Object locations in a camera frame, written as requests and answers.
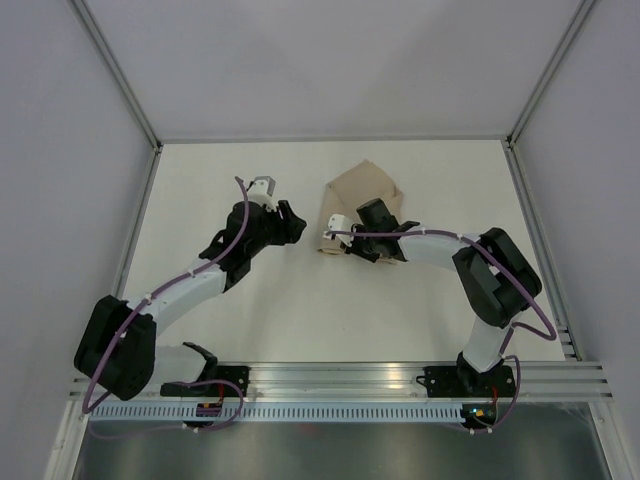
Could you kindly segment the beige cloth napkin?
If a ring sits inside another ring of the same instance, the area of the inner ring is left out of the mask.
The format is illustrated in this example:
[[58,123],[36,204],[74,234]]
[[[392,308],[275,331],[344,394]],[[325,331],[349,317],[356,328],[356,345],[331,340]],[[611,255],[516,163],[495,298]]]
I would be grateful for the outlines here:
[[401,212],[404,194],[394,180],[375,163],[364,160],[328,182],[319,214],[316,250],[326,255],[345,254],[347,247],[338,237],[331,239],[324,236],[329,230],[330,217],[340,214],[353,223],[362,224],[357,209],[374,199],[381,199],[399,224],[404,222]]

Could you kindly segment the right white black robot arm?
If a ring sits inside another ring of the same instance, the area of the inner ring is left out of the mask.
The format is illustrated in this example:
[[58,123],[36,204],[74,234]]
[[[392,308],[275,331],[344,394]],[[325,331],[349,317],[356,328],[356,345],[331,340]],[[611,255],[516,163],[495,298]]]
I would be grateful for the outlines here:
[[328,234],[343,250],[372,263],[424,262],[458,275],[475,315],[469,339],[452,366],[426,366],[417,383],[431,398],[511,397],[512,369],[504,354],[517,317],[542,291],[533,267],[511,237],[493,227],[472,237],[399,223],[380,199],[358,208],[359,222],[331,217]]

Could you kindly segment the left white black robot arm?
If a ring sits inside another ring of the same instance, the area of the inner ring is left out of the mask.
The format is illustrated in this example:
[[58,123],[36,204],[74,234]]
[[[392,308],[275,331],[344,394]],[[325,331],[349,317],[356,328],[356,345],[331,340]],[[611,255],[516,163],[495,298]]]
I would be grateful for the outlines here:
[[306,227],[286,200],[274,209],[251,200],[235,204],[225,228],[185,272],[138,298],[107,295],[97,301],[74,367],[117,398],[134,398],[164,373],[157,350],[164,330],[238,284],[265,248],[297,243]]

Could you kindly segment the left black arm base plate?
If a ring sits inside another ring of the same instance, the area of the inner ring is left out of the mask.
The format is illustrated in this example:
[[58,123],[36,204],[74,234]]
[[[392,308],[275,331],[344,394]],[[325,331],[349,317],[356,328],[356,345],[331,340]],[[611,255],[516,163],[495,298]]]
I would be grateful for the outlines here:
[[209,369],[189,384],[164,383],[160,396],[167,398],[244,398],[250,383],[251,368],[245,365],[221,365]]

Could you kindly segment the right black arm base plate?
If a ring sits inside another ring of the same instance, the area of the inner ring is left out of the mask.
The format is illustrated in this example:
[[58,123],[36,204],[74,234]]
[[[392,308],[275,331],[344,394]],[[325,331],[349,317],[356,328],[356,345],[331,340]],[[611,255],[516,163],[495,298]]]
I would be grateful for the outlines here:
[[422,382],[429,398],[491,400],[494,395],[511,398],[516,390],[513,370],[505,365],[482,374],[449,365],[425,366]]

